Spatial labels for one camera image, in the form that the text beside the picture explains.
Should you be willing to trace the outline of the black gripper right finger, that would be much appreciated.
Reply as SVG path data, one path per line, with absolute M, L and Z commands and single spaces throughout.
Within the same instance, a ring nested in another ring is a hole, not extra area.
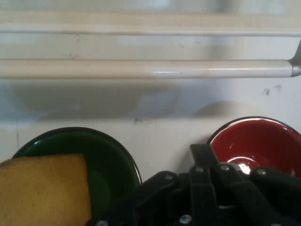
M 204 144 L 205 226 L 299 226 L 301 180 L 271 168 L 245 177 Z

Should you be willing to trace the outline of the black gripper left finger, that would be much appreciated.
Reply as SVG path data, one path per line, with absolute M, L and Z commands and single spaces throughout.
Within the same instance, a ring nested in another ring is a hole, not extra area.
M 179 175 L 161 171 L 88 226 L 204 226 L 207 223 L 207 144 L 190 146 L 195 165 Z

